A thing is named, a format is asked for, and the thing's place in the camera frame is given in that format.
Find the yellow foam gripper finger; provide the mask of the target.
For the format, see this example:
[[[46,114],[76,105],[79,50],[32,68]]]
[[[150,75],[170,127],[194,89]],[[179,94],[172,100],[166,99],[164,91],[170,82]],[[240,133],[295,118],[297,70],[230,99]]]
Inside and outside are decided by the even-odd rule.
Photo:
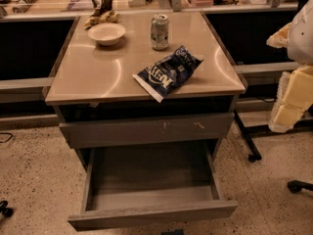
[[[293,72],[284,71],[268,122],[270,130],[285,133],[293,129],[312,105],[313,67],[301,66]]]

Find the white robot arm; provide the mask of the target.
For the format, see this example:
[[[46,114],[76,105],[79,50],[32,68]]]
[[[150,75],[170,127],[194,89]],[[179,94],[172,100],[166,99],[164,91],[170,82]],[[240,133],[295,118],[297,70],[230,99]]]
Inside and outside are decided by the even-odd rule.
[[[293,72],[283,72],[268,122],[271,131],[285,133],[313,105],[313,0],[308,0],[292,22],[271,35],[266,44],[286,48],[288,57],[299,64]]]

